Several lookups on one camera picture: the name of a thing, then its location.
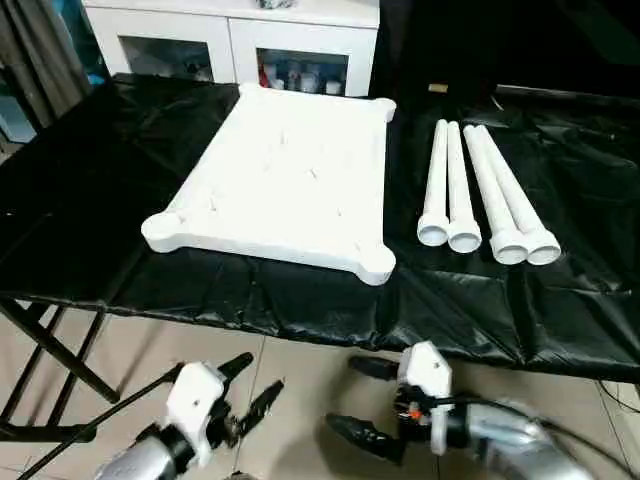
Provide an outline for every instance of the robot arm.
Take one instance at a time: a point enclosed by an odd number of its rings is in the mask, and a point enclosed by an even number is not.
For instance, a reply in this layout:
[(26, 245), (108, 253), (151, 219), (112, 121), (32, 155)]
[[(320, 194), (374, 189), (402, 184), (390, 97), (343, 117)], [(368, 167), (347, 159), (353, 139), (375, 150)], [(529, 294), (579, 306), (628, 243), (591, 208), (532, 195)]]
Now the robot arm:
[(515, 408), (449, 402), (451, 370), (430, 342), (405, 350), (400, 364), (354, 357), (350, 365), (383, 380), (397, 378), (399, 384), (395, 401), (399, 438), (378, 431), (371, 422), (327, 416), (333, 430), (370, 453), (400, 464), (408, 442), (424, 442), (437, 455), (448, 447), (466, 449), (507, 480), (594, 479), (538, 422)]
[(222, 443), (234, 446), (266, 415), (284, 384), (275, 382), (254, 400), (242, 419), (230, 417), (225, 401), (231, 381), (253, 361), (242, 354), (217, 369), (185, 365), (169, 394), (167, 416), (138, 435), (134, 444), (98, 472), (98, 480), (173, 480), (206, 466)]

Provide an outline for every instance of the table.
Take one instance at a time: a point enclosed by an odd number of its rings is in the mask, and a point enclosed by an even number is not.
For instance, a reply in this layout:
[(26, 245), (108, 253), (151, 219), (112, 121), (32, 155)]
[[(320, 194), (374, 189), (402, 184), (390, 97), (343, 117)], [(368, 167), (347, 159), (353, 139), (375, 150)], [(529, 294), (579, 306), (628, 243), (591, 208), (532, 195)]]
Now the table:
[[(147, 247), (142, 221), (164, 209), (237, 98), (233, 85), (117, 76), (2, 165), (5, 310), (22, 299), (371, 350), (429, 339), (449, 358), (640, 378), (637, 112), (509, 99), (500, 111), (435, 95), (420, 111), (401, 105), (389, 128), (384, 220), (398, 264), (386, 285), (368, 287), (345, 272)], [(506, 267), (486, 241), (467, 256), (418, 243), (443, 116), (491, 127), (563, 246), (558, 262)], [(486, 239), (473, 181), (471, 193)]]

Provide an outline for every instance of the cable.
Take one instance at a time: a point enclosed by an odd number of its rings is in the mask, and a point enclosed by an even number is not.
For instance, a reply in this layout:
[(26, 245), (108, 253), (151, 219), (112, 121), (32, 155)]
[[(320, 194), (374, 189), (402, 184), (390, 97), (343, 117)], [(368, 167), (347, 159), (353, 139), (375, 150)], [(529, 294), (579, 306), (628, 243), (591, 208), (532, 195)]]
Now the cable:
[(569, 437), (572, 440), (575, 440), (581, 443), (585, 447), (589, 447), (591, 450), (599, 454), (601, 457), (606, 458), (611, 463), (613, 463), (616, 467), (618, 467), (620, 470), (626, 473), (629, 476), (629, 478), (632, 478), (634, 480), (640, 479), (640, 475), (637, 472), (635, 472), (633, 469), (629, 468), (625, 462), (616, 458), (612, 453), (607, 452), (604, 448), (596, 445), (591, 440), (584, 438), (578, 435), (577, 433), (572, 432), (571, 430), (563, 427), (562, 425), (558, 425), (557, 423), (551, 420), (542, 420), (540, 422), (540, 425), (542, 425), (544, 428), (548, 430), (551, 430), (554, 433), (563, 435), (565, 437)]
[(502, 105), (498, 103), (498, 100), (496, 100), (495, 96), (491, 95), (491, 101), (493, 102), (493, 104), (496, 106), (498, 110), (500, 110), (501, 112), (504, 112), (504, 108), (502, 107)]
[(487, 405), (494, 408), (499, 408), (500, 410), (507, 411), (519, 417), (527, 418), (532, 422), (537, 422), (542, 425), (544, 428), (549, 429), (550, 431), (557, 433), (559, 435), (563, 435), (565, 437), (569, 437), (572, 440), (581, 443), (585, 447), (589, 447), (591, 450), (596, 452), (598, 455), (603, 458), (609, 460), (612, 464), (618, 467), (621, 471), (623, 471), (629, 478), (633, 480), (640, 480), (640, 474), (635, 472), (633, 469), (629, 468), (625, 462), (616, 458), (615, 455), (606, 451), (604, 448), (596, 445), (591, 440), (569, 430), (568, 428), (559, 425), (552, 420), (548, 420), (545, 418), (535, 417), (529, 415), (528, 413), (523, 412), (511, 405), (505, 405), (500, 402), (496, 402), (494, 400), (487, 400), (480, 397), (446, 397), (441, 399), (434, 399), (435, 405)]
[(614, 402), (616, 402), (618, 404), (618, 406), (620, 408), (626, 408), (627, 410), (629, 410), (631, 413), (638, 413), (640, 414), (640, 410), (638, 410), (635, 407), (632, 407), (631, 405), (629, 405), (628, 403), (623, 402), (622, 400), (620, 400), (619, 398), (619, 394), (618, 395), (614, 395), (613, 393), (611, 393), (609, 391), (609, 389), (607, 388), (607, 386), (604, 384), (604, 382), (600, 381), (598, 382), (598, 385), (600, 385), (600, 388), (602, 389), (602, 391), (609, 397), (611, 398)]
[(109, 410), (104, 412), (102, 415), (96, 417), (91, 422), (87, 423), (84, 426), (84, 428), (82, 428), (81, 430), (78, 430), (75, 434), (73, 434), (67, 440), (62, 442), (57, 447), (55, 447), (53, 450), (51, 450), (49, 453), (47, 453), (44, 457), (42, 457), (40, 460), (38, 460), (33, 466), (31, 466), (29, 469), (27, 469), (22, 475), (20, 475), (18, 477), (18, 480), (27, 480), (27, 479), (33, 477), (36, 473), (38, 473), (40, 470), (42, 470), (42, 468), (44, 468), (46, 465), (48, 465), (54, 458), (56, 458), (58, 455), (60, 455), (62, 452), (64, 452), (71, 445), (73, 445), (73, 443), (78, 438), (80, 438), (82, 435), (86, 434), (87, 432), (90, 432), (91, 430), (95, 430), (100, 424), (102, 424), (102, 423), (106, 422), (107, 420), (109, 420), (111, 417), (113, 417), (120, 410), (122, 410), (123, 408), (128, 407), (133, 402), (135, 402), (135, 401), (139, 400), (140, 398), (144, 397), (149, 392), (151, 392), (152, 390), (156, 389), (157, 387), (159, 387), (163, 383), (175, 382), (175, 380), (176, 380), (176, 378), (178, 376), (178, 373), (180, 373), (180, 370), (182, 369), (182, 366), (183, 366), (182, 364), (176, 365), (171, 370), (166, 372), (164, 375), (159, 377), (157, 380), (151, 382), (146, 387), (138, 390), (136, 393), (134, 393), (131, 396), (127, 397), (126, 399), (124, 399), (123, 401), (118, 403), (117, 405), (114, 405)]

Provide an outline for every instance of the black stand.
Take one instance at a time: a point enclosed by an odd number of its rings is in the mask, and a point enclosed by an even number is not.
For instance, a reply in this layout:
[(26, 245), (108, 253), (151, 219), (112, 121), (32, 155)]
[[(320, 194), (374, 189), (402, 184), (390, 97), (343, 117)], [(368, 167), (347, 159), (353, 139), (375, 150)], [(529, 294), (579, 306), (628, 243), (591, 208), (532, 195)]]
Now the black stand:
[[(16, 383), (7, 404), (2, 413), (0, 413), (0, 442), (47, 442), (60, 443), (64, 442), (84, 425), (73, 425), (61, 427), (58, 425), (64, 410), (69, 402), (71, 392), (76, 382), (76, 378), (80, 378), (83, 382), (98, 392), (103, 398), (111, 403), (116, 403), (120, 399), (120, 395), (109, 387), (93, 370), (85, 365), (89, 351), (93, 342), (100, 331), (100, 327), (104, 321), (104, 313), (97, 313), (91, 323), (91, 327), (82, 342), (78, 355), (74, 355), (67, 347), (65, 347), (53, 334), (60, 323), (65, 312), (65, 307), (57, 307), (49, 325), (43, 327), (40, 325), (40, 319), (49, 309), (48, 305), (34, 303), (29, 308), (22, 308), (15, 300), (0, 300), (0, 311), (20, 330), (29, 335), (38, 344), (31, 354), (29, 361)], [(69, 369), (69, 374), (64, 382), (64, 386), (60, 391), (60, 395), (51, 411), (49, 420), (44, 426), (16, 426), (10, 423), (18, 403), (22, 399), (22, 395), (29, 384), (33, 372), (35, 371), (42, 351), (48, 353)], [(90, 442), (96, 436), (96, 431), (90, 431), (88, 434), (78, 438), (78, 442)]]

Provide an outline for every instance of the glass cabinet door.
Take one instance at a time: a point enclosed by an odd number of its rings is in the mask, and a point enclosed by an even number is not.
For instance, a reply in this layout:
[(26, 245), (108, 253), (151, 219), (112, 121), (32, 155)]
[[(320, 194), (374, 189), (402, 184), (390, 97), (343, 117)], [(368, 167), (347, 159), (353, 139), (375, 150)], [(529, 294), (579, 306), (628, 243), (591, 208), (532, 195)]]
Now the glass cabinet door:
[(226, 18), (102, 8), (87, 15), (111, 75), (235, 82)]
[(214, 81), (205, 42), (124, 35), (120, 43), (132, 73)]
[(377, 31), (229, 19), (238, 83), (323, 93), (369, 93)]
[(263, 87), (344, 95), (349, 57), (330, 53), (257, 49)]

